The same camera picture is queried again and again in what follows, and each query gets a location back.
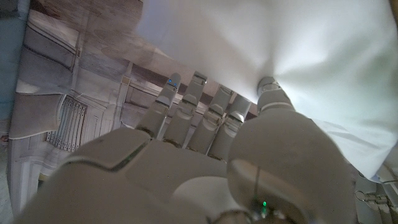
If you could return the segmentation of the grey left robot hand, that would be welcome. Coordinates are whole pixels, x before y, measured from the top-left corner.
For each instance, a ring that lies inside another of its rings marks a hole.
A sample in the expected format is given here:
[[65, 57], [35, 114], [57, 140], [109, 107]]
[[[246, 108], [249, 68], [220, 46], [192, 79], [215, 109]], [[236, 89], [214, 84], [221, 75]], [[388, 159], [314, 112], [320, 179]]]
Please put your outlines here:
[[373, 180], [359, 174], [354, 188], [360, 224], [397, 224], [397, 148], [394, 147]]

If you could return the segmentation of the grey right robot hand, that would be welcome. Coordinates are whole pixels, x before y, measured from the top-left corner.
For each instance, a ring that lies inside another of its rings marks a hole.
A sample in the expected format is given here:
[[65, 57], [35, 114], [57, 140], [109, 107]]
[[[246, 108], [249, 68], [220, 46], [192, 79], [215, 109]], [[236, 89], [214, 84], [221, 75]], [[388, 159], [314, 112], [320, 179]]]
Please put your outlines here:
[[157, 118], [120, 128], [68, 156], [16, 223], [350, 223], [348, 166], [336, 144], [295, 111], [272, 77], [258, 116], [233, 123], [217, 159], [157, 140]]

